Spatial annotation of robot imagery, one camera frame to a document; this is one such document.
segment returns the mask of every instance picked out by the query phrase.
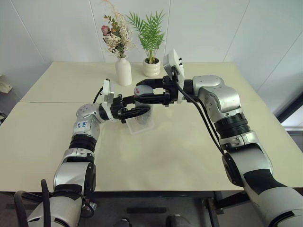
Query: potted plant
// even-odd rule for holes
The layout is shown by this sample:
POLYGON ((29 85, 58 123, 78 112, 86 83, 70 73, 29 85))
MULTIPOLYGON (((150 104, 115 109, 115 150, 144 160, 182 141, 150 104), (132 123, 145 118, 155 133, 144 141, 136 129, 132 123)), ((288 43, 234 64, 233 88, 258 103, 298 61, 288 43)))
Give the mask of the potted plant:
POLYGON ((127 16, 128 23, 136 28, 139 39, 147 58, 143 61, 143 72, 147 77, 156 77, 160 73, 160 60, 156 58, 159 46, 164 41, 164 33, 161 32, 161 23, 164 18, 163 11, 153 16, 146 16, 146 20, 140 19, 137 14, 127 16))
POLYGON ((125 51, 134 45, 130 40, 126 18, 117 12, 108 0, 106 0, 106 3, 109 3, 112 7, 113 16, 104 15, 104 18, 108 20, 108 24, 111 27, 102 26, 103 40, 108 46, 107 51, 113 53, 118 58, 115 64, 118 83, 122 86, 127 86, 132 83, 132 72, 131 65, 126 60, 125 51))

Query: green palm plant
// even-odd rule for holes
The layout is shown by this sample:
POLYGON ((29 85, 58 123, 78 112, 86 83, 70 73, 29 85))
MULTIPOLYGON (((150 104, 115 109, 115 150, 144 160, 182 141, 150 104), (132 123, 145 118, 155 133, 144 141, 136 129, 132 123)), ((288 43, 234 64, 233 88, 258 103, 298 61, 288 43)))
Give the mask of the green palm plant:
POLYGON ((140 19, 138 14, 131 13, 130 16, 127 16, 129 19, 128 23, 134 26, 139 32, 139 39, 147 59, 145 60, 148 64, 155 64, 158 62, 156 59, 156 54, 159 49, 159 46, 164 41, 164 33, 161 32, 161 23, 163 21, 165 14, 163 10, 158 14, 153 16, 146 15, 146 20, 140 19))

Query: white vase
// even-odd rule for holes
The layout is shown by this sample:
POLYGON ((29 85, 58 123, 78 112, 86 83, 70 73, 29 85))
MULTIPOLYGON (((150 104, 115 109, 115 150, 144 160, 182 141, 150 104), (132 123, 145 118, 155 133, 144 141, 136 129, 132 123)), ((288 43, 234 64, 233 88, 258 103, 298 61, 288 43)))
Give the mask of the white vase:
POLYGON ((132 83, 132 70, 131 64, 126 60, 126 57, 119 58, 115 67, 118 84, 121 86, 130 85, 132 83))
POLYGON ((148 64, 145 61, 146 59, 144 59, 143 61, 143 73, 145 74, 145 76, 147 77, 156 77, 159 75, 160 73, 160 66, 161 66, 161 62, 158 59, 158 63, 156 64, 148 64))

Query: floor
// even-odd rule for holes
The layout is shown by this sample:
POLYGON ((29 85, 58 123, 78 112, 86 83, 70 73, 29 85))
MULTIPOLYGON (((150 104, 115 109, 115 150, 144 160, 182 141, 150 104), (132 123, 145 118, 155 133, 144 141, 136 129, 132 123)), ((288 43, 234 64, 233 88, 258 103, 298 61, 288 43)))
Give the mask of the floor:
MULTIPOLYGON (((235 192, 223 192, 226 197, 235 192)), ((34 208, 33 203, 24 202, 27 213, 34 208)), ((133 227, 165 227, 166 217, 170 214, 180 214, 186 217, 194 227, 210 227, 207 210, 200 200, 189 197, 175 198, 100 198, 97 199, 97 209, 92 218, 82 218, 79 227, 112 227, 121 217, 127 217, 133 227), (136 214, 129 208, 160 207, 162 213, 136 214)), ((251 203, 239 205, 224 210, 218 215, 220 227, 262 227, 251 203)), ((13 197, 0 193, 0 226, 17 227, 18 222, 13 207, 13 197)))

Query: white wall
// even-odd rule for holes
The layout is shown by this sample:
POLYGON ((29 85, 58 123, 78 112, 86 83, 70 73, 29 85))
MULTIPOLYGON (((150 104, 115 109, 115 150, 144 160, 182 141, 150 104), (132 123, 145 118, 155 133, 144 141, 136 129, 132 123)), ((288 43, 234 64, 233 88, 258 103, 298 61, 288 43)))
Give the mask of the white wall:
MULTIPOLYGON (((175 48, 183 61, 235 61, 277 113, 303 90, 302 0, 112 0, 124 14, 166 13, 161 59, 175 48)), ((14 88, 0 94, 9 112, 52 61, 105 61, 101 0, 1 0, 0 73, 14 88)), ((127 57, 141 62, 144 51, 127 57)))

